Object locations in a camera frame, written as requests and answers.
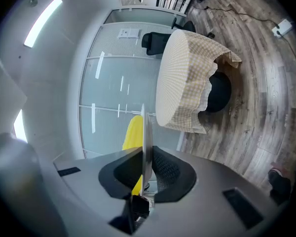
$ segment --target glass wall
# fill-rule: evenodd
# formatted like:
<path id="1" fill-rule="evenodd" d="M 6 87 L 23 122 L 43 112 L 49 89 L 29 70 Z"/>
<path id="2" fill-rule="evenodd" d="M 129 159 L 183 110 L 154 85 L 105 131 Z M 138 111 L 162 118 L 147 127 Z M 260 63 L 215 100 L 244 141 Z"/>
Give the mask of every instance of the glass wall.
<path id="1" fill-rule="evenodd" d="M 175 15 L 171 12 L 153 9 L 120 9 L 113 10 L 105 24 L 116 22 L 146 22 L 172 26 Z M 185 17 L 176 15 L 177 24 L 183 26 Z"/>
<path id="2" fill-rule="evenodd" d="M 87 158 L 121 151 L 128 125 L 133 117 L 140 115 L 142 104 L 152 123 L 153 144 L 177 148 L 180 132 L 159 126 L 155 117 L 156 84 L 162 55 L 148 56 L 141 46 L 145 33 L 171 34 L 173 30 L 137 20 L 102 25 L 86 59 L 79 118 Z M 125 28 L 139 29 L 138 38 L 118 38 L 120 29 Z"/>

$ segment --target laminate flooring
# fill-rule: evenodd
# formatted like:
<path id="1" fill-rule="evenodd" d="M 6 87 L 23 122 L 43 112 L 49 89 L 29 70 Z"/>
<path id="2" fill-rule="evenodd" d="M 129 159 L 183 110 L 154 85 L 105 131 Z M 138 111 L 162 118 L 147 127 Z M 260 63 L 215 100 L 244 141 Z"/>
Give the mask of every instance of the laminate flooring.
<path id="1" fill-rule="evenodd" d="M 277 23 L 291 18 L 277 0 L 204 0 L 192 6 L 187 19 L 197 33 L 214 33 L 243 62 L 239 69 L 219 65 L 232 83 L 231 100 L 218 113 L 199 113 L 207 134 L 185 133 L 181 151 L 223 163 L 265 192 L 272 166 L 294 181 L 296 59 L 289 45 L 273 35 L 272 22 L 197 8 L 234 9 Z M 296 30 L 284 37 L 296 53 Z"/>

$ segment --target white sign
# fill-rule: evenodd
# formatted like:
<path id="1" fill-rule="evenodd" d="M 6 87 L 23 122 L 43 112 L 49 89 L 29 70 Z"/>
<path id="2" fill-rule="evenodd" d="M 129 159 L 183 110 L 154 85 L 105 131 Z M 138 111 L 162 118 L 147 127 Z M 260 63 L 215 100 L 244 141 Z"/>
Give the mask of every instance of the white sign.
<path id="1" fill-rule="evenodd" d="M 118 38 L 138 38 L 140 29 L 122 28 L 119 31 Z"/>

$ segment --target beige table cover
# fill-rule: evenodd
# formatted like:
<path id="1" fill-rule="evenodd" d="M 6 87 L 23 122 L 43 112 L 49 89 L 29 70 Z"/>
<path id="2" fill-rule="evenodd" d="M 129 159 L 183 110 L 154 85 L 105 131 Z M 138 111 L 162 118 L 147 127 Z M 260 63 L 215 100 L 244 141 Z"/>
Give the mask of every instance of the beige table cover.
<path id="1" fill-rule="evenodd" d="M 241 59 L 216 41 L 184 30 L 171 34 L 157 81 L 156 118 L 159 125 L 206 133 L 197 114 L 207 108 L 212 89 L 209 77 L 217 70 L 214 60 L 221 55 L 238 68 Z"/>

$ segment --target ceiling light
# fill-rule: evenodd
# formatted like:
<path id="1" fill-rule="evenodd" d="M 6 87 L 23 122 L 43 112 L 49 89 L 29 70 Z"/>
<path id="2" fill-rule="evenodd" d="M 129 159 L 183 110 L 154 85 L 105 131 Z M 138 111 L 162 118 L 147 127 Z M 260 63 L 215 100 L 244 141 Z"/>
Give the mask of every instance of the ceiling light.
<path id="1" fill-rule="evenodd" d="M 24 126 L 23 126 L 22 110 L 20 110 L 18 116 L 16 117 L 16 120 L 13 126 L 14 126 L 15 136 L 18 139 L 27 142 Z"/>
<path id="2" fill-rule="evenodd" d="M 54 0 L 49 4 L 49 6 L 43 11 L 39 18 L 34 23 L 32 29 L 30 30 L 28 36 L 24 41 L 24 45 L 28 47 L 33 47 L 36 38 L 39 35 L 39 32 L 43 28 L 44 24 L 48 20 L 51 14 L 57 9 L 57 7 L 62 3 L 61 0 Z"/>

